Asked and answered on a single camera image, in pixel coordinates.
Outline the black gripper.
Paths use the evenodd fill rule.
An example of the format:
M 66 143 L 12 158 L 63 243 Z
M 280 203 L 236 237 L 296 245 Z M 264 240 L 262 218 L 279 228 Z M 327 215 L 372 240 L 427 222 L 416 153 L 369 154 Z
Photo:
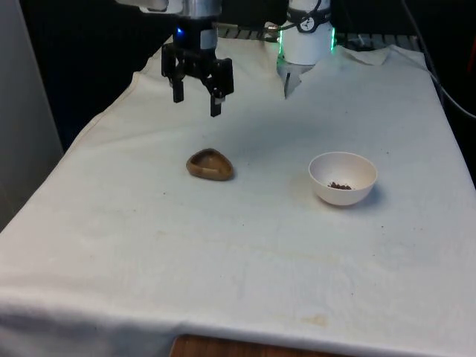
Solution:
M 222 113 L 222 103 L 234 92 L 233 63 L 230 58 L 217 59 L 218 42 L 216 24 L 212 19 L 179 17 L 173 42 L 161 49 L 161 74 L 169 80 L 173 102 L 184 100 L 184 56 L 202 57 L 193 65 L 193 74 L 210 95 L 210 116 Z

